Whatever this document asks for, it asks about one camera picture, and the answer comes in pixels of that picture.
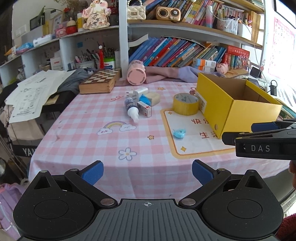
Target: pink thermos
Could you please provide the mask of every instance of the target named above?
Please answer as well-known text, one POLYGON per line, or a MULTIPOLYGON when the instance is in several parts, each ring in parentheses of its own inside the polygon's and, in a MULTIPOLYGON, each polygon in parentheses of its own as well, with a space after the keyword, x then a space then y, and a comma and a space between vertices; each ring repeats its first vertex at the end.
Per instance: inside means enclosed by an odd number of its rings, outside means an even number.
POLYGON ((140 85, 146 80, 145 67, 142 61, 133 60, 130 62, 127 80, 132 85, 140 85))

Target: gray cloth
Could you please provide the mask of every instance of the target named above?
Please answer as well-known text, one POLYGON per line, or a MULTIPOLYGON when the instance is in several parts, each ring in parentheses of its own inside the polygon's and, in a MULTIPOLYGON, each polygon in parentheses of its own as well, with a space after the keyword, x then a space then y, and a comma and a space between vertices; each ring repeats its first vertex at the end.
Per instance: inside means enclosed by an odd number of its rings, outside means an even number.
POLYGON ((57 93, 63 91, 72 91, 74 94, 79 94, 79 84, 89 77, 87 71, 82 68, 77 69, 71 74, 57 89, 57 93))

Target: crosshair mark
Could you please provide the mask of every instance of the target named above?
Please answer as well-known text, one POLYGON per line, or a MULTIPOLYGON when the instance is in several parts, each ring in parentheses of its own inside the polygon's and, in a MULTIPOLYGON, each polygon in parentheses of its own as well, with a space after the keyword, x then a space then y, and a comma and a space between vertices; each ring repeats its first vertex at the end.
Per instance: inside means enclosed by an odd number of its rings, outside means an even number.
POLYGON ((153 205, 153 203, 146 202, 146 203, 143 203, 143 205, 145 205, 146 207, 150 207, 151 205, 153 205))

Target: packing tape roll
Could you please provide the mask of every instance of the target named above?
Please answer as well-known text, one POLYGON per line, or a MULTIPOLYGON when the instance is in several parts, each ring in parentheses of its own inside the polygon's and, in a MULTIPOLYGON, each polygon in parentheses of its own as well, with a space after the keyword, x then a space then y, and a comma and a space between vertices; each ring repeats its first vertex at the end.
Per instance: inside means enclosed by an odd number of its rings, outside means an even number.
POLYGON ((173 99, 173 111, 179 115, 195 115, 198 112, 199 101, 194 95, 176 94, 173 99))

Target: cream handbag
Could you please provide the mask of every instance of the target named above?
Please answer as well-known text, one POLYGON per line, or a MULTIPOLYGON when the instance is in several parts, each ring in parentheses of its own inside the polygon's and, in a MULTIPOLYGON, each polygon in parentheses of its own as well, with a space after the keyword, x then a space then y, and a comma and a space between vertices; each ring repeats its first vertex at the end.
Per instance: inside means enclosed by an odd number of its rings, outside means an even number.
POLYGON ((146 19, 146 7, 143 6, 142 1, 140 2, 140 6, 130 6, 130 0, 128 0, 127 5, 127 19, 146 19))

